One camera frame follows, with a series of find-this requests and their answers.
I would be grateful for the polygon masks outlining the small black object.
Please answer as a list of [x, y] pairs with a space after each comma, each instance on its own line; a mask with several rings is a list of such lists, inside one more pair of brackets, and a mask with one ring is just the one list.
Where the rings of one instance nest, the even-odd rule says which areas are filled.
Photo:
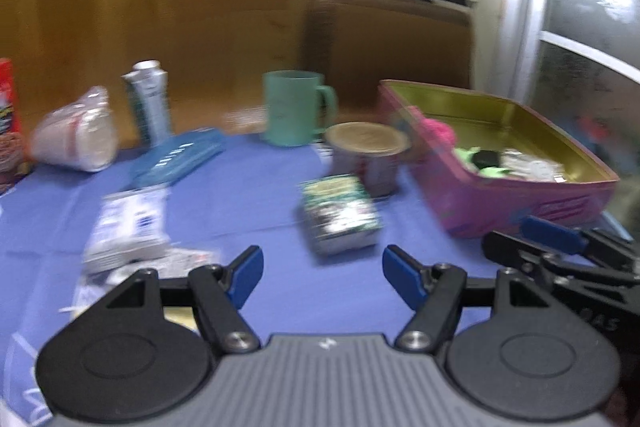
[[471, 161], [478, 170], [501, 166], [500, 153], [496, 150], [478, 150], [471, 156]]

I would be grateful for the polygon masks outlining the white blue tissue packs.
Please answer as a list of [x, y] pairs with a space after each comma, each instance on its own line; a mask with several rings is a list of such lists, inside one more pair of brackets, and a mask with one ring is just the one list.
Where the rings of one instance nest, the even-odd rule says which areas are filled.
[[169, 247], [168, 195], [168, 186], [155, 185], [105, 196], [82, 255], [84, 273], [99, 274], [164, 257]]

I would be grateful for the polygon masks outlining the green patterned tissue pack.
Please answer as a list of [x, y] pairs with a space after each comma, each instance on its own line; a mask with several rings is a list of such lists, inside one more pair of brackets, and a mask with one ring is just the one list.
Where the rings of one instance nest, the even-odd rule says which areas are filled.
[[310, 246], [319, 256], [374, 247], [383, 230], [373, 199], [350, 174], [303, 183], [302, 211]]

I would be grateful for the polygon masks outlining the green microfiber cloth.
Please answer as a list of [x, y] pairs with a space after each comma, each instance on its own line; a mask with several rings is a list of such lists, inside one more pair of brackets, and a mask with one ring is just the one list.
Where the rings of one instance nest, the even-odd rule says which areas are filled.
[[479, 147], [454, 148], [454, 156], [469, 172], [484, 178], [501, 179], [509, 174], [509, 169], [501, 164], [501, 157], [495, 150], [483, 150]]

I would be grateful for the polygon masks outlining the blue plastic case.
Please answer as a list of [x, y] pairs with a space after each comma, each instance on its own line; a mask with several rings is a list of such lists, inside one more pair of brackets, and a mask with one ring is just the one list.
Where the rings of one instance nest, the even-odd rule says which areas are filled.
[[128, 187], [141, 190], [171, 185], [221, 154], [227, 137], [216, 128], [195, 129], [172, 136], [151, 148], [132, 165]]

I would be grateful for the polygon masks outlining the pink fluffy object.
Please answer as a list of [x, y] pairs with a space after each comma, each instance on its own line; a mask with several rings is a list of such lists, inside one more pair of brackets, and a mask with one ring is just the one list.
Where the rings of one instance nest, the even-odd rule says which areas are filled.
[[449, 124], [427, 117], [419, 107], [409, 105], [398, 110], [397, 128], [407, 135], [409, 141], [406, 158], [420, 159], [425, 154], [451, 152], [457, 145], [457, 135]]

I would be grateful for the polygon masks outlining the white bagged cloth package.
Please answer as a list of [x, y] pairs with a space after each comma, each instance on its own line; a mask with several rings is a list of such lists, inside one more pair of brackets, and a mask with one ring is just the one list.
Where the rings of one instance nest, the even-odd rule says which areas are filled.
[[500, 166], [515, 179], [535, 182], [564, 183], [564, 167], [558, 162], [507, 148], [500, 153]]

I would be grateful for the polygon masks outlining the pink biscuit tin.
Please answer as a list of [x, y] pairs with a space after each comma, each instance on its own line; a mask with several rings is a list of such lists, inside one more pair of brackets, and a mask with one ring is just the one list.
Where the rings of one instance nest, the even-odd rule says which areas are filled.
[[386, 124], [408, 136], [408, 169], [442, 227], [458, 237], [514, 231], [529, 217], [596, 220], [620, 178], [525, 106], [471, 90], [383, 80]]

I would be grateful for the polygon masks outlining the round paper-lidded can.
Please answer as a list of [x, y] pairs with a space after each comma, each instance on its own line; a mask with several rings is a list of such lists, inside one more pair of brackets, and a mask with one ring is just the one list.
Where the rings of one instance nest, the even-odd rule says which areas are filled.
[[331, 150], [331, 176], [356, 176], [373, 198], [397, 190], [402, 156], [410, 148], [404, 132], [386, 124], [351, 121], [326, 129], [324, 141]]

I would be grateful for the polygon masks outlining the mint green plastic mug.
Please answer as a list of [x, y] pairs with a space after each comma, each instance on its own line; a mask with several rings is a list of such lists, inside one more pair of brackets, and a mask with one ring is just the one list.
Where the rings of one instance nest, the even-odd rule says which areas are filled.
[[338, 101], [318, 72], [277, 70], [262, 76], [267, 143], [282, 147], [308, 145], [334, 124]]

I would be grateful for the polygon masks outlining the bagged plastic cups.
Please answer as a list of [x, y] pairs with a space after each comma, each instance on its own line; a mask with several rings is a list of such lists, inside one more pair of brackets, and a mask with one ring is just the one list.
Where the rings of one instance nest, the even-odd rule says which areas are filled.
[[111, 166], [118, 136], [109, 101], [106, 89], [94, 86], [74, 103], [49, 113], [32, 134], [32, 157], [43, 164], [90, 173]]

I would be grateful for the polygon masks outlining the white teal drink carton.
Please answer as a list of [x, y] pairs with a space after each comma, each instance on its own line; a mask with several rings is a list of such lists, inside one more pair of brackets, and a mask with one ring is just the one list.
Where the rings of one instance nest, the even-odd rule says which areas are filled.
[[143, 145], [156, 147], [172, 135], [167, 100], [168, 74], [159, 61], [137, 62], [122, 76]]

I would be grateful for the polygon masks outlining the red snack box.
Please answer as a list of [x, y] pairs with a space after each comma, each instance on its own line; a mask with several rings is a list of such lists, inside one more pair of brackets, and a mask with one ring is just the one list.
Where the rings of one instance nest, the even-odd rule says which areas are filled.
[[32, 172], [18, 116], [13, 64], [8, 58], [0, 62], [0, 140], [0, 193], [4, 195]]

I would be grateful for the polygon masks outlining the frosted glass door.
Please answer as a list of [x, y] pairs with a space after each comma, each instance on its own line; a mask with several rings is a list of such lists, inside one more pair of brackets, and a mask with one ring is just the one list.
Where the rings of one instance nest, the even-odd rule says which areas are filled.
[[492, 92], [639, 166], [639, 0], [504, 0]]

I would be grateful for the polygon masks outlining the brown chair back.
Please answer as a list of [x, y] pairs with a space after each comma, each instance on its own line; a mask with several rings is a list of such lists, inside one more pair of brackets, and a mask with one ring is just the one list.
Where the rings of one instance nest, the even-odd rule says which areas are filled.
[[299, 67], [324, 76], [342, 107], [378, 101], [382, 80], [469, 89], [473, 25], [468, 11], [421, 0], [314, 0], [305, 15]]

